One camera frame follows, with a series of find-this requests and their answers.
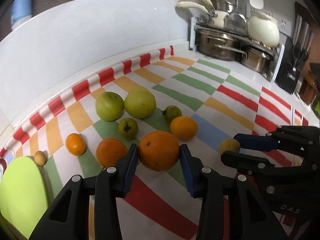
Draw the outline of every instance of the orange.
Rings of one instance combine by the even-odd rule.
[[[114,138],[102,140],[96,150],[98,162],[105,168],[114,167],[116,162],[127,153],[128,149],[124,143]]]
[[[170,169],[179,159],[179,142],[171,133],[151,132],[139,143],[139,159],[153,171]]]
[[[77,133],[71,133],[68,135],[66,138],[66,147],[68,151],[75,156],[84,154],[87,149],[85,141],[81,135]]]
[[[170,123],[171,132],[183,141],[191,140],[197,133],[198,124],[188,116],[178,116]]]

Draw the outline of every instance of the blue stripe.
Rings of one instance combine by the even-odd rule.
[[[196,137],[217,152],[219,151],[220,144],[225,139],[233,138],[197,114],[193,114],[191,118],[194,119],[198,124],[198,132]],[[245,152],[246,149],[240,149],[240,153]]]

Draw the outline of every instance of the metal rivet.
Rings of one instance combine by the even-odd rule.
[[[72,177],[72,181],[73,182],[77,182],[77,181],[79,181],[81,179],[81,177],[79,176],[79,175],[74,175],[73,177]]]
[[[268,192],[269,194],[273,194],[275,191],[276,191],[275,187],[273,187],[273,186],[267,187],[267,192]]]
[[[116,168],[115,167],[109,167],[109,168],[107,168],[107,173],[114,173],[114,172],[116,172]]]
[[[239,175],[239,176],[238,176],[238,179],[239,179],[239,181],[246,181],[246,180],[247,180],[247,177],[244,176],[244,175]]]
[[[203,173],[210,173],[211,172],[211,169],[209,167],[203,167],[202,168],[202,172]]]
[[[265,166],[266,166],[266,165],[265,165],[264,163],[259,163],[259,164],[258,164],[258,168],[259,168],[259,169],[263,169]]]

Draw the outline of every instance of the wall socket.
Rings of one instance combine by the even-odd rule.
[[[255,10],[255,11],[260,11],[263,12],[265,14],[268,14],[270,16],[272,16],[273,18],[275,18],[278,21],[278,29],[281,33],[287,35],[287,36],[291,36],[291,31],[292,31],[292,25],[291,25],[291,21],[276,14],[275,12],[269,11],[267,9],[262,9],[262,10],[258,10],[256,8],[253,8],[250,3],[246,4],[246,11],[245,11],[245,16],[246,18],[249,18],[251,16],[251,11]]]

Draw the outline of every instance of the lime green plate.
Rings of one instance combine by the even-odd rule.
[[[7,167],[0,183],[0,212],[27,239],[48,208],[44,182],[29,157]]]

